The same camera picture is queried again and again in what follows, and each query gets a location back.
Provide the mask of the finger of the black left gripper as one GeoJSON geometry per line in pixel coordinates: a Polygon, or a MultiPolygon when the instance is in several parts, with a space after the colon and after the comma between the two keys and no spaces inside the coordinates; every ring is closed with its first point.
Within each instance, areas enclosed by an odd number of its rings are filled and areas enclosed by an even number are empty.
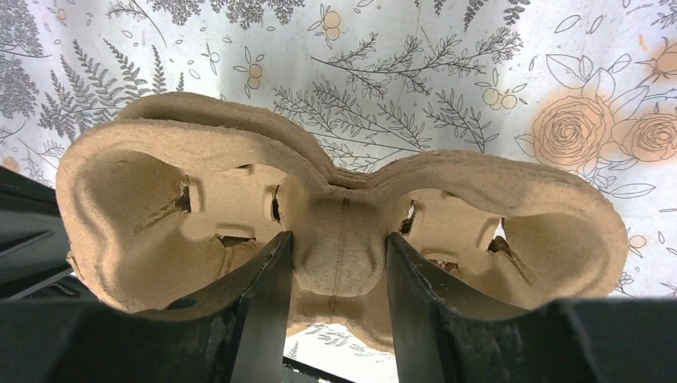
{"type": "Polygon", "coordinates": [[[1,168],[1,300],[95,300],[66,261],[55,190],[1,168]]]}

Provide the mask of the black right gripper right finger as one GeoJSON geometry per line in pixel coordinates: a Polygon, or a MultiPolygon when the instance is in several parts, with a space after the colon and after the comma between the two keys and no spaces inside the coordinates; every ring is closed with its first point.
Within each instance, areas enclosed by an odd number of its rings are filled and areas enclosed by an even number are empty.
{"type": "Polygon", "coordinates": [[[676,302],[501,302],[386,240],[386,287],[402,382],[673,382],[676,302]]]}

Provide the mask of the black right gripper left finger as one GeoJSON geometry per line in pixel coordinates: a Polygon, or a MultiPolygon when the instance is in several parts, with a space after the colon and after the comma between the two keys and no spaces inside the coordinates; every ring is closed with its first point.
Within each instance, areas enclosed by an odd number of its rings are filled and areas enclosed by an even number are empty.
{"type": "Polygon", "coordinates": [[[1,304],[4,382],[279,382],[293,237],[163,310],[126,314],[93,300],[1,304]]]}

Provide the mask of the cardboard cup carrier tray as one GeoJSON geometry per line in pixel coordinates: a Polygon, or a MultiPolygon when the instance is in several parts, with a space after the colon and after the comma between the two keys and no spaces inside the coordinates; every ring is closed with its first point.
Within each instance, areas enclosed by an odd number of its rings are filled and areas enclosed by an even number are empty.
{"type": "Polygon", "coordinates": [[[463,151],[348,172],[288,121],[115,120],[66,150],[56,190],[69,263],[114,308],[163,309],[289,231],[288,333],[337,322],[384,351],[392,233],[526,310],[607,296],[627,259],[622,219],[578,176],[463,151]]]}

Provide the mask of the floral table mat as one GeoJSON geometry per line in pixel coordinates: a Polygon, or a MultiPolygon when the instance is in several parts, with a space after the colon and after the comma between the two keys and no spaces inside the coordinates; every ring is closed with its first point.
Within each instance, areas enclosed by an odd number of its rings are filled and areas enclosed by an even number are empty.
{"type": "MultiPolygon", "coordinates": [[[[463,151],[578,176],[627,259],[607,296],[552,301],[676,302],[673,1],[2,2],[1,168],[56,198],[81,135],[170,92],[269,109],[349,172],[463,151]]],[[[279,382],[402,382],[391,336],[286,331],[279,382]]]]}

